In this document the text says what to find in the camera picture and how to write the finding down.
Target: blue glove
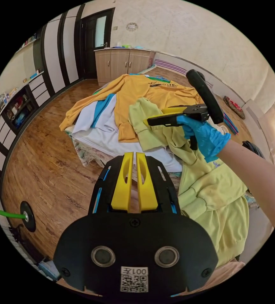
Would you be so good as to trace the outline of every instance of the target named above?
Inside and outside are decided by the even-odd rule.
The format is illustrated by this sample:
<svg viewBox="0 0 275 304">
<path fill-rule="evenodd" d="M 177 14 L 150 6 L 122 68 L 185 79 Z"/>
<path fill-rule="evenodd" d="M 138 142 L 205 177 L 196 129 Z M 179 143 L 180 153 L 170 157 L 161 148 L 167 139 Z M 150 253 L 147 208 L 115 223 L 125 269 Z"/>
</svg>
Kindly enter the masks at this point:
<svg viewBox="0 0 275 304">
<path fill-rule="evenodd" d="M 200 152 L 204 155 L 206 162 L 218 159 L 217 154 L 221 152 L 230 139 L 230 134 L 221 134 L 217 129 L 212 127 L 208 122 L 200 122 L 180 115 L 176 119 L 178 124 L 183 125 L 184 136 L 189 139 L 195 136 Z"/>
</svg>

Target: screw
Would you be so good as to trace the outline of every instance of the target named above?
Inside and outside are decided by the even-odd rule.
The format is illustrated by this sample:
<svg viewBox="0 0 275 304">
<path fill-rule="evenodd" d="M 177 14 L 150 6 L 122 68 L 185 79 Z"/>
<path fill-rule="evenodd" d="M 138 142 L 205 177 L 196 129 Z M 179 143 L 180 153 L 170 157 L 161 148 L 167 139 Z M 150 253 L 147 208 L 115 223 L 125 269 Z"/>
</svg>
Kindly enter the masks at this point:
<svg viewBox="0 0 275 304">
<path fill-rule="evenodd" d="M 207 278 L 210 274 L 211 274 L 211 269 L 210 269 L 210 268 L 206 268 L 206 269 L 204 269 L 204 270 L 202 271 L 201 276 L 202 276 L 203 278 Z"/>
<path fill-rule="evenodd" d="M 64 276 L 70 276 L 70 271 L 67 268 L 62 268 L 61 272 Z"/>
<path fill-rule="evenodd" d="M 140 225 L 140 220 L 138 219 L 138 218 L 131 218 L 130 220 L 129 220 L 129 224 L 130 224 L 130 226 L 131 227 L 138 227 L 139 225 Z"/>
</svg>

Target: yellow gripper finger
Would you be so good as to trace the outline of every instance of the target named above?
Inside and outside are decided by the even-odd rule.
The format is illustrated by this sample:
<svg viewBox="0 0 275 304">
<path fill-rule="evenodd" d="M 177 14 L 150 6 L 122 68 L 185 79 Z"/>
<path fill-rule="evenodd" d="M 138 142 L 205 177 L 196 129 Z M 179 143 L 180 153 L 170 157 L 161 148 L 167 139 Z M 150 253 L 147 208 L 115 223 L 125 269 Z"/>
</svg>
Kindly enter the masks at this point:
<svg viewBox="0 0 275 304">
<path fill-rule="evenodd" d="M 173 114 L 173 113 L 182 113 L 185 109 L 187 108 L 187 106 L 185 107 L 170 107 L 170 108 L 165 108 L 162 109 L 163 114 Z"/>
<path fill-rule="evenodd" d="M 125 153 L 111 201 L 111 207 L 114 210 L 129 211 L 131 199 L 132 164 L 133 152 Z"/>
<path fill-rule="evenodd" d="M 144 153 L 136 153 L 137 156 L 137 192 L 140 211 L 156 210 L 157 197 L 154 192 L 151 176 Z"/>
</svg>

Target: black round base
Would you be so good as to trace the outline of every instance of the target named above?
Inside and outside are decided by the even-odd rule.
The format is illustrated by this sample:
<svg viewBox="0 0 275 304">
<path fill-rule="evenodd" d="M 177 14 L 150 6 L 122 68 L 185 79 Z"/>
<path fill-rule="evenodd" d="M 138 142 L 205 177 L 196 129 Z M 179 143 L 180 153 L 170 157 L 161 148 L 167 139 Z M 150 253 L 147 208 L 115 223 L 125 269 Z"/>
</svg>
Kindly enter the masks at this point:
<svg viewBox="0 0 275 304">
<path fill-rule="evenodd" d="M 35 232 L 36 230 L 36 223 L 33 211 L 30 205 L 26 201 L 22 201 L 20 204 L 20 214 L 25 214 L 28 218 L 22 219 L 23 224 L 30 232 Z"/>
</svg>

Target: green cable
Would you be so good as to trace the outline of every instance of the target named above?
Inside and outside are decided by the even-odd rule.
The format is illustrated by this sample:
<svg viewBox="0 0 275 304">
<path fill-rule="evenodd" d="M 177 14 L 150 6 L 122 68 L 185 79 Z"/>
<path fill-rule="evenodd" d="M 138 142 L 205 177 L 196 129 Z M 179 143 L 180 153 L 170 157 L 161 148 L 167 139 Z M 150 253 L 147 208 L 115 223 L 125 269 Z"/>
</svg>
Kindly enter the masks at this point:
<svg viewBox="0 0 275 304">
<path fill-rule="evenodd" d="M 14 219 L 25 219 L 26 216 L 24 214 L 15 214 L 15 213 L 8 213 L 8 212 L 5 212 L 5 211 L 2 211 L 0 210 L 0 215 L 2 216 L 6 216 L 8 218 L 14 218 Z"/>
</svg>

